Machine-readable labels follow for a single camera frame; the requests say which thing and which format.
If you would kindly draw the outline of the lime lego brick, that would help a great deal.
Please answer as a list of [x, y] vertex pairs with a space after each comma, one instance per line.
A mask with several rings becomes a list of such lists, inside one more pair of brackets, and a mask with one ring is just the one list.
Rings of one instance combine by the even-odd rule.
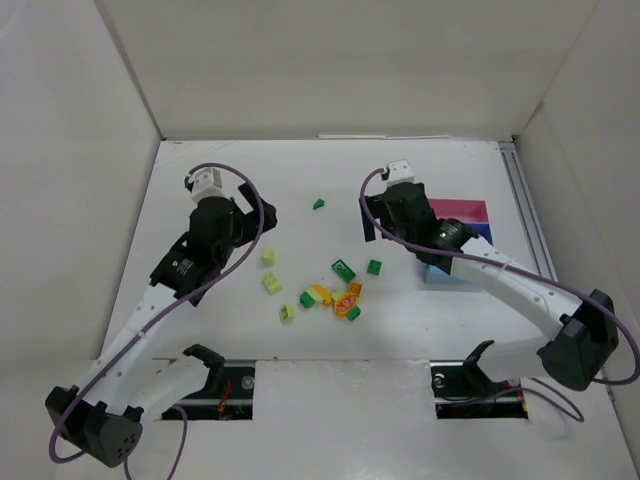
[[282, 290], [282, 284], [278, 277], [273, 273], [268, 273], [263, 277], [263, 285], [270, 295]]
[[265, 248], [262, 255], [263, 263], [266, 266], [273, 266], [276, 263], [276, 255], [273, 249]]
[[296, 317], [296, 310], [295, 307], [293, 305], [284, 305], [280, 310], [279, 310], [279, 318], [280, 321], [283, 324], [290, 324], [293, 322], [293, 320]]

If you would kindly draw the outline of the green square lego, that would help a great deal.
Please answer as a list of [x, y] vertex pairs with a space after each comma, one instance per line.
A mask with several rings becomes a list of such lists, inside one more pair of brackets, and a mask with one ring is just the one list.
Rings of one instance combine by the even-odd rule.
[[374, 276], [379, 276], [382, 269], [382, 262], [379, 260], [371, 259], [367, 265], [367, 272]]

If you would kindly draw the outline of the green printed lego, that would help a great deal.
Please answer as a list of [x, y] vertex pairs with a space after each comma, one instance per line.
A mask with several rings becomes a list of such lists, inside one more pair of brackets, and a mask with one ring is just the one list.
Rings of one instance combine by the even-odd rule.
[[331, 269], [345, 283], [350, 283], [356, 278], [356, 273], [342, 259], [338, 259], [332, 263]]

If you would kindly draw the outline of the orange lego brick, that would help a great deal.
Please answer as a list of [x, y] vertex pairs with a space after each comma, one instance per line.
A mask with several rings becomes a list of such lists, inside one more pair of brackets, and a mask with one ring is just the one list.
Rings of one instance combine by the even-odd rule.
[[362, 284], [352, 281], [348, 285], [348, 293], [356, 298], [359, 298], [362, 292]]

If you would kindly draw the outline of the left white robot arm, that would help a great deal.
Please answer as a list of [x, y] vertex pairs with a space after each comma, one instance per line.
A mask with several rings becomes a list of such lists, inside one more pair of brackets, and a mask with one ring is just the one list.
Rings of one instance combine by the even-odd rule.
[[54, 425], [48, 454], [54, 463], [88, 455], [108, 468], [125, 464], [147, 423], [223, 376], [224, 357], [198, 343], [180, 347], [168, 366], [156, 358], [165, 327], [194, 312], [277, 224], [275, 207], [249, 179], [238, 191], [250, 211], [224, 194], [223, 168], [205, 165], [186, 175], [184, 186], [195, 204], [187, 230], [156, 265], [130, 319], [82, 379], [48, 394], [45, 408]]

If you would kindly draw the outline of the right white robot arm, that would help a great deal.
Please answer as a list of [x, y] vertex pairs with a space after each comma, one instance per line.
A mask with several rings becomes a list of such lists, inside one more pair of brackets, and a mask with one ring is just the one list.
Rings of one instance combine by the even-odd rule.
[[425, 265], [481, 288], [539, 331], [539, 336], [480, 343], [454, 376], [487, 392], [511, 378], [548, 377], [584, 391], [619, 345], [613, 301], [588, 295], [525, 269], [494, 248], [472, 225], [436, 215], [421, 183], [399, 182], [381, 194], [361, 194], [367, 241], [382, 236]]

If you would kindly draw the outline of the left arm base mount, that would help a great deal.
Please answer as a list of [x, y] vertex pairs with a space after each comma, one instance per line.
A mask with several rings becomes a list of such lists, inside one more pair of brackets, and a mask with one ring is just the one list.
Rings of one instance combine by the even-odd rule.
[[183, 351], [208, 368], [203, 385], [178, 402], [191, 421], [245, 421], [253, 417], [256, 362], [226, 360], [195, 344]]

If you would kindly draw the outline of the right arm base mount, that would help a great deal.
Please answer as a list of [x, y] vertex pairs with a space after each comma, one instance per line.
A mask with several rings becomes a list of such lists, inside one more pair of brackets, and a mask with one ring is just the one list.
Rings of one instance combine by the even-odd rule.
[[446, 419], [527, 419], [519, 380], [493, 382], [478, 367], [481, 355], [493, 344], [482, 342], [463, 360], [430, 362], [435, 413]]

